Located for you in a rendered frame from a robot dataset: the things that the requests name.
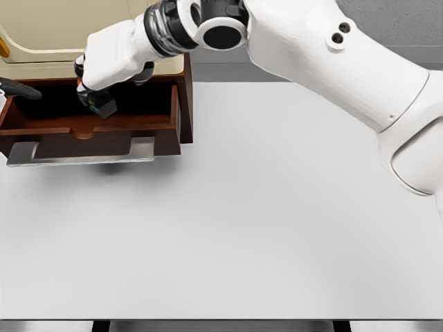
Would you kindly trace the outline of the brown drawer with silver handle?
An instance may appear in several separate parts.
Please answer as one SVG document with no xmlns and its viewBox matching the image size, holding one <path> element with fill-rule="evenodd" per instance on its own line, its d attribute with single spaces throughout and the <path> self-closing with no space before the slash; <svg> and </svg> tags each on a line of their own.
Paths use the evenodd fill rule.
<svg viewBox="0 0 443 332">
<path fill-rule="evenodd" d="M 31 80 L 40 100 L 8 98 L 0 113 L 0 154 L 10 167 L 134 163 L 181 153 L 181 98 L 174 82 L 112 90 L 106 119 L 84 107 L 74 79 Z"/>
</svg>

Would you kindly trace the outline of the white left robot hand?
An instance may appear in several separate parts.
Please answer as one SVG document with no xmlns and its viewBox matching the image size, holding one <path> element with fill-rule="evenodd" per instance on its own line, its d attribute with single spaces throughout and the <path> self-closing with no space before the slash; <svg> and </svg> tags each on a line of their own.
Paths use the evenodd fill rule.
<svg viewBox="0 0 443 332">
<path fill-rule="evenodd" d="M 23 96 L 31 100 L 39 100 L 42 93 L 33 87 L 0 77 L 0 113 L 3 111 L 8 97 Z"/>
</svg>

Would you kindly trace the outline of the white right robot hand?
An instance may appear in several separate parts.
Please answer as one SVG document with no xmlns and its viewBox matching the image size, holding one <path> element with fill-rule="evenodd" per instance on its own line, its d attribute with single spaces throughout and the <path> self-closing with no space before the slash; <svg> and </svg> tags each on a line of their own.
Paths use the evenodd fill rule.
<svg viewBox="0 0 443 332">
<path fill-rule="evenodd" d="M 99 91 L 116 83 L 148 81 L 160 58 L 148 39 L 143 15 L 90 34 L 83 55 L 74 62 L 81 103 L 91 106 Z"/>
</svg>

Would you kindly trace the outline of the brown cabinet with cream top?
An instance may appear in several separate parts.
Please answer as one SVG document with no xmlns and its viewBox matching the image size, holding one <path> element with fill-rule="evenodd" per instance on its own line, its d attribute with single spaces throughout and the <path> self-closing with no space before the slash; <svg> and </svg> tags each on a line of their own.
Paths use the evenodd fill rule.
<svg viewBox="0 0 443 332">
<path fill-rule="evenodd" d="M 74 60 L 83 53 L 87 37 L 114 23 L 142 15 L 157 1 L 0 0 L 0 76 L 27 85 L 31 80 L 74 79 L 77 88 L 79 79 Z M 189 56 L 157 61 L 153 78 L 147 83 L 160 82 L 179 85 L 181 138 L 183 143 L 192 142 Z"/>
</svg>

